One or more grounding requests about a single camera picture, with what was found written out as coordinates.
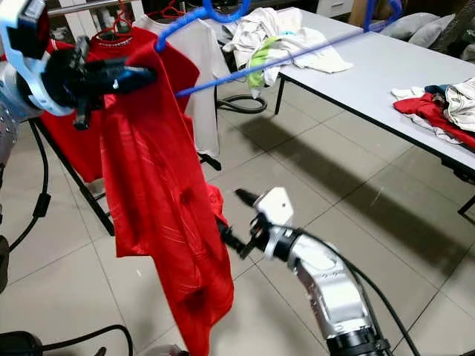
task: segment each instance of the red t-shirt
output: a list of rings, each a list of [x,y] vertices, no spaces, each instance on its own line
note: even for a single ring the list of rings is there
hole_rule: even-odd
[[[429,121],[432,126],[443,129],[467,146],[475,148],[475,134],[462,130],[444,118],[442,109],[433,101],[433,94],[426,93],[421,98],[400,100],[394,103],[394,108],[400,113],[414,113]]]
[[[142,36],[134,29],[135,36]],[[232,306],[229,257],[220,240],[209,190],[174,93],[194,85],[197,68],[157,37],[128,63],[153,68],[157,81],[128,95],[110,95],[101,123],[102,171],[117,256],[154,259],[171,312],[193,356],[207,356],[211,327]]]

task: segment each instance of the gray cushion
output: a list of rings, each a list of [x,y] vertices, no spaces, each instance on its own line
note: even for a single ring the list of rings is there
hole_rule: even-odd
[[[455,14],[452,14],[432,21],[430,24],[426,24],[423,28],[414,33],[409,43],[429,48],[439,38],[442,31],[451,23],[454,17]]]
[[[381,34],[395,39],[407,40],[416,33],[419,28],[437,19],[440,18],[431,13],[413,13],[390,24],[381,31]]]

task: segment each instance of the white shirt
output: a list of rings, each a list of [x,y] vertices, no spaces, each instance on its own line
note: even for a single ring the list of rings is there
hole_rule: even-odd
[[[144,15],[134,23],[134,26],[160,34],[169,24],[160,24]],[[188,57],[200,70],[196,85],[229,75],[229,69],[217,43],[216,35],[204,21],[192,22],[169,36],[167,41]],[[197,151],[217,157],[219,142],[214,107],[214,88],[193,93],[186,107],[186,114],[193,118],[194,143]]]

